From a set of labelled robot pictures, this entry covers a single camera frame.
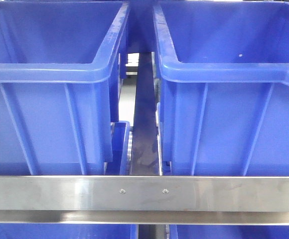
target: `bin rim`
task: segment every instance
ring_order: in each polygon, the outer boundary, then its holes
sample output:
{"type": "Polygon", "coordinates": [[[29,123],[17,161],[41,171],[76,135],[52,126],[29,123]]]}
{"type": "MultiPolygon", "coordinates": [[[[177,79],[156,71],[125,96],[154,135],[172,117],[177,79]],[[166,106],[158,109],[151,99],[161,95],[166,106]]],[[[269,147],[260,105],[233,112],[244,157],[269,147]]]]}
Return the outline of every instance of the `bin rim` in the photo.
{"type": "MultiPolygon", "coordinates": [[[[12,2],[29,3],[32,1],[13,0],[12,2]]],[[[43,1],[60,3],[64,1],[43,1]]],[[[121,6],[102,40],[95,58],[91,63],[0,63],[0,83],[99,83],[110,77],[119,42],[126,28],[130,11],[127,1],[72,1],[65,2],[90,4],[121,3],[121,6]]]]}
{"type": "MultiPolygon", "coordinates": [[[[161,7],[161,3],[174,4],[175,2],[180,1],[158,1],[153,6],[158,64],[163,80],[176,83],[283,83],[289,86],[289,63],[184,63],[179,61],[161,7]]],[[[208,4],[217,3],[289,5],[289,2],[278,1],[208,1],[208,4]]]]}

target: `blue plastic bin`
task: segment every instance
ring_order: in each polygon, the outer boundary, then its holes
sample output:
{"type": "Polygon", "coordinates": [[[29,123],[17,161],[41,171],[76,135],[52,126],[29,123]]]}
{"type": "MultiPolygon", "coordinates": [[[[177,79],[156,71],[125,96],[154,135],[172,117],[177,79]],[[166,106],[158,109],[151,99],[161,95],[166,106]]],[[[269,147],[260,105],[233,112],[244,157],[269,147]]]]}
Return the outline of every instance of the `blue plastic bin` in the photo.
{"type": "Polygon", "coordinates": [[[289,239],[289,226],[170,225],[170,239],[289,239]]]}
{"type": "MultiPolygon", "coordinates": [[[[112,136],[114,160],[106,175],[125,175],[130,126],[115,123],[112,136]]],[[[136,225],[0,224],[0,239],[137,239],[136,225]]]]}
{"type": "Polygon", "coordinates": [[[0,2],[0,175],[104,173],[128,11],[121,1],[0,2]]]}
{"type": "Polygon", "coordinates": [[[154,7],[173,175],[289,175],[289,3],[154,7]]]}

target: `metal beam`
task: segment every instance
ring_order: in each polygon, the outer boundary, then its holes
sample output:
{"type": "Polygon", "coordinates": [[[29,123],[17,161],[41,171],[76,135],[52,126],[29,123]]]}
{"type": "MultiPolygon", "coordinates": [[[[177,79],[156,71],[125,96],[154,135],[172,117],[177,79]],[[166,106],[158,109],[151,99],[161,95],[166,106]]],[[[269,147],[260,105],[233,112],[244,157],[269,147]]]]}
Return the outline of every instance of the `metal beam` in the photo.
{"type": "Polygon", "coordinates": [[[155,122],[154,81],[151,53],[139,58],[131,175],[158,174],[157,127],[155,122]]]}
{"type": "Polygon", "coordinates": [[[0,176],[0,222],[289,224],[289,177],[0,176]]]}

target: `screw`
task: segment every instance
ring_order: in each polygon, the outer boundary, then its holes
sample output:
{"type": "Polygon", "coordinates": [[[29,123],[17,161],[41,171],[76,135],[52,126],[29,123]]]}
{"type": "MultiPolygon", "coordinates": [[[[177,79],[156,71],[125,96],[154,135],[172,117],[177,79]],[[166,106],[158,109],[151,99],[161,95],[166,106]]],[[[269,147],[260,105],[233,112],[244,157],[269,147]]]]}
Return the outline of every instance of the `screw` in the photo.
{"type": "Polygon", "coordinates": [[[168,193],[169,193],[169,190],[167,190],[167,189],[165,188],[165,189],[163,189],[162,193],[163,193],[163,194],[168,194],[168,193]]]}
{"type": "Polygon", "coordinates": [[[119,191],[121,194],[126,194],[126,191],[125,191],[125,189],[120,189],[120,191],[119,191]]]}

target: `shelf rack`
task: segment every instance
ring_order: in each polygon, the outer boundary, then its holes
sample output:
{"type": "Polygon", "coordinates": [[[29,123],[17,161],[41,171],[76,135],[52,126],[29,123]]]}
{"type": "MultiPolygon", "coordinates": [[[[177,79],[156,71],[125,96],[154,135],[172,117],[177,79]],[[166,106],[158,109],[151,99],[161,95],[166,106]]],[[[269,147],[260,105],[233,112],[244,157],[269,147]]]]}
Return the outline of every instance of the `shelf rack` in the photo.
{"type": "Polygon", "coordinates": [[[0,176],[0,223],[289,225],[289,177],[160,176],[151,53],[141,53],[130,176],[0,176]]]}

